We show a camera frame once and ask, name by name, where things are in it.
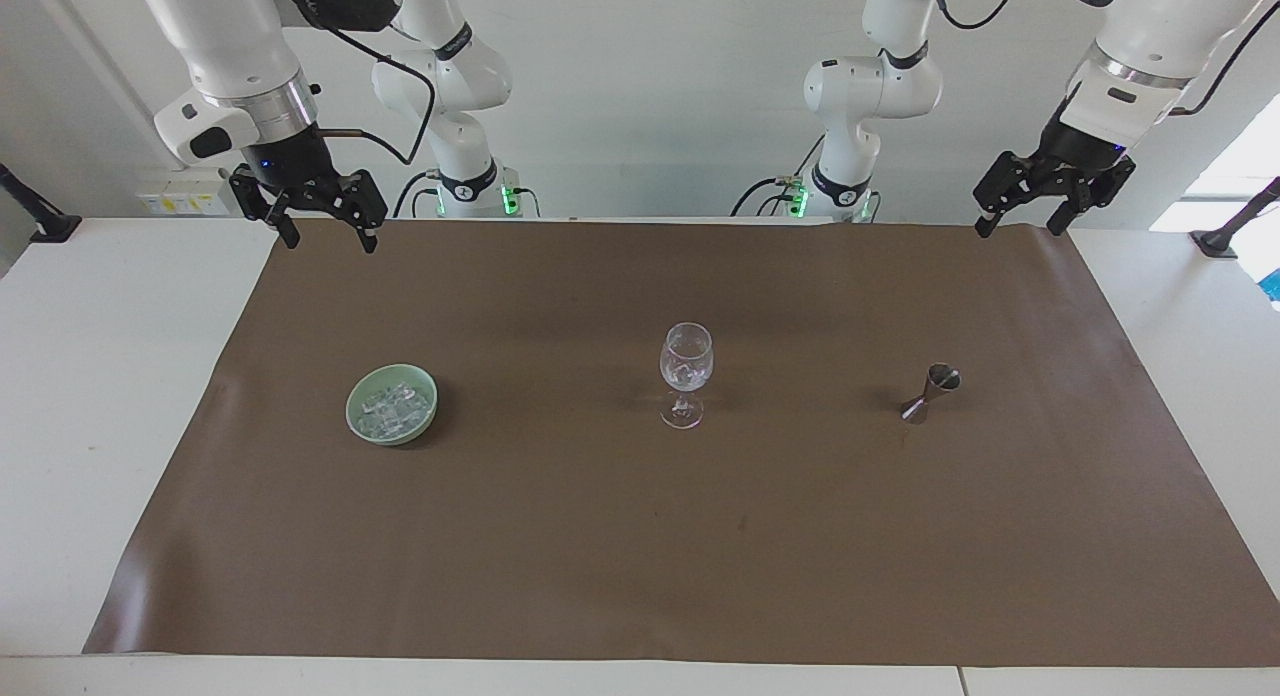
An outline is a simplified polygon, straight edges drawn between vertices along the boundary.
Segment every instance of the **blue object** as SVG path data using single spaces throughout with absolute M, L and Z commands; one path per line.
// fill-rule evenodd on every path
M 1258 287 L 1262 287 L 1262 292 L 1270 296 L 1271 301 L 1280 301 L 1280 267 L 1271 273 L 1271 276 L 1263 278 L 1258 281 Z

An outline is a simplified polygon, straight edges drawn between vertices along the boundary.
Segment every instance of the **bowl of ice cubes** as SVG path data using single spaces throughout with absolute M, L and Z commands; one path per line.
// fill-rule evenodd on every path
M 347 397 L 347 426 L 379 447 L 419 438 L 435 418 L 435 381 L 416 365 L 384 365 L 356 383 Z

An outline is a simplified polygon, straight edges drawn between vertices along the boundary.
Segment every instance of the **table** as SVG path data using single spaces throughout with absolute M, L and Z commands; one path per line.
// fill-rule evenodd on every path
M 1188 248 L 1178 264 L 1143 249 L 1146 232 L 1074 232 L 1120 322 L 1274 590 L 1280 590 L 1280 461 L 1272 385 L 1280 319 L 1234 264 Z M 0 280 L 0 654 L 77 654 L 133 523 L 200 399 L 265 262 L 260 225 L 92 219 L 60 246 L 33 246 Z M 1006 692 L 1166 693 L 1169 683 L 1280 691 L 1280 669 L 965 669 L 970 696 Z M 0 661 L 0 692 L 87 683 L 207 692 L 271 683 L 449 692 L 961 693 L 941 668 L 704 664 L 367 661 L 109 656 Z M 645 684 L 654 684 L 646 688 Z

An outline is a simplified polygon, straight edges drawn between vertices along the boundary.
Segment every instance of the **glass base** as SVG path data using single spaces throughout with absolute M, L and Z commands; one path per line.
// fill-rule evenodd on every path
M 662 406 L 662 421 L 672 429 L 691 429 L 703 421 L 703 400 L 684 391 L 667 391 Z

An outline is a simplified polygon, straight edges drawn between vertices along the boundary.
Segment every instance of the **silver metallic band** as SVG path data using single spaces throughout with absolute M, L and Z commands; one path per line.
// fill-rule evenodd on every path
M 261 134 L 257 143 L 270 145 L 298 134 L 316 122 L 316 104 L 311 99 L 311 87 L 298 70 L 283 86 L 276 86 L 266 93 L 241 96 L 241 99 L 212 99 L 207 102 L 220 107 L 238 107 L 247 111 Z
M 1137 70 L 1134 67 L 1116 61 L 1116 59 L 1103 52 L 1102 46 L 1093 41 L 1089 46 L 1089 52 L 1084 54 L 1085 61 L 1092 61 L 1101 67 L 1102 70 L 1121 78 L 1121 81 L 1128 81 L 1130 84 L 1149 86 L 1152 90 L 1184 90 L 1192 78 L 1171 78 L 1169 75 L 1153 75 L 1153 73 L 1147 73 L 1143 70 Z

